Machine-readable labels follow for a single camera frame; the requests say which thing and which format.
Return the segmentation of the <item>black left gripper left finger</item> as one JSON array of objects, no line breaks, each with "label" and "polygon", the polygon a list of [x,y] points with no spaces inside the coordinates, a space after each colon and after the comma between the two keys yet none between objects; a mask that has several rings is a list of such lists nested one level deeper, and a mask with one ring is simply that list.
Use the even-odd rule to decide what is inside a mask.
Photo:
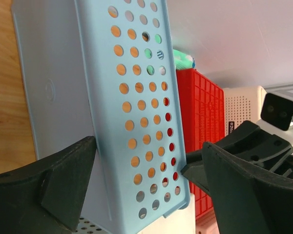
[{"label": "black left gripper left finger", "polygon": [[95,154],[95,137],[87,136],[0,174],[0,234],[76,232]]}]

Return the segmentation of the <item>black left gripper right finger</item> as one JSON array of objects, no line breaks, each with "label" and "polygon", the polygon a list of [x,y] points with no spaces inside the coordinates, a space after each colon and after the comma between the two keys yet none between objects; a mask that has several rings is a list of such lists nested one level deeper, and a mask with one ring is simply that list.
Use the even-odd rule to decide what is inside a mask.
[{"label": "black left gripper right finger", "polygon": [[205,142],[203,163],[222,234],[293,234],[293,179]]}]

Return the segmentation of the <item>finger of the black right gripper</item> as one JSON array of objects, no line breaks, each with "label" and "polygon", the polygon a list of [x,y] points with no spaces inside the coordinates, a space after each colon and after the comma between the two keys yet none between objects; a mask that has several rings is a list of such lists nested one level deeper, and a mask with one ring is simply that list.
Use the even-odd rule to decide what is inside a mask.
[{"label": "finger of the black right gripper", "polygon": [[181,170],[181,174],[195,186],[210,195],[207,176],[202,159],[202,150],[186,153],[186,165]]},{"label": "finger of the black right gripper", "polygon": [[248,120],[214,145],[268,171],[293,171],[292,145]]}]

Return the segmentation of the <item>large cream perforated container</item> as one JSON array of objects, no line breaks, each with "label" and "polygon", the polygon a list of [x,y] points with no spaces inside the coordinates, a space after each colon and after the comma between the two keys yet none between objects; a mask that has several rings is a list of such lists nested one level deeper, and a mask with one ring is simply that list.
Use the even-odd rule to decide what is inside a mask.
[{"label": "large cream perforated container", "polygon": [[225,135],[245,120],[256,123],[260,119],[266,93],[262,86],[224,89]]}]

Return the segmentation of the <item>white perforated basket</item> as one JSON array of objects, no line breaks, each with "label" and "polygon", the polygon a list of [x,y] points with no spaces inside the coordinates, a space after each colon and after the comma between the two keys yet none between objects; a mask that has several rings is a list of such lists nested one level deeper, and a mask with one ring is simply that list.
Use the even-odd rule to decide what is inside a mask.
[{"label": "white perforated basket", "polygon": [[[105,230],[81,217],[76,230],[78,234],[105,234]],[[141,234],[195,234],[195,196],[190,195],[187,208],[177,210],[169,217],[160,217],[140,231]]]}]

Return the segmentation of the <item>red plastic tray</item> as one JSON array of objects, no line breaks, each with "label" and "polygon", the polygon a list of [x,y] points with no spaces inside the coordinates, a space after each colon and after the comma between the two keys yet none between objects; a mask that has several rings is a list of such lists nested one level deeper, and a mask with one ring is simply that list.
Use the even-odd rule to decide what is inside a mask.
[{"label": "red plastic tray", "polygon": [[224,91],[195,69],[176,71],[186,152],[225,136]]}]

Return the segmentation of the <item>pink perforated basket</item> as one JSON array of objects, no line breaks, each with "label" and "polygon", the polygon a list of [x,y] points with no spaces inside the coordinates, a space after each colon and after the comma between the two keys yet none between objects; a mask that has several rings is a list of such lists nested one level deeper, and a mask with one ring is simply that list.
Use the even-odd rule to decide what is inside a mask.
[{"label": "pink perforated basket", "polygon": [[196,220],[196,234],[220,234],[214,211]]}]

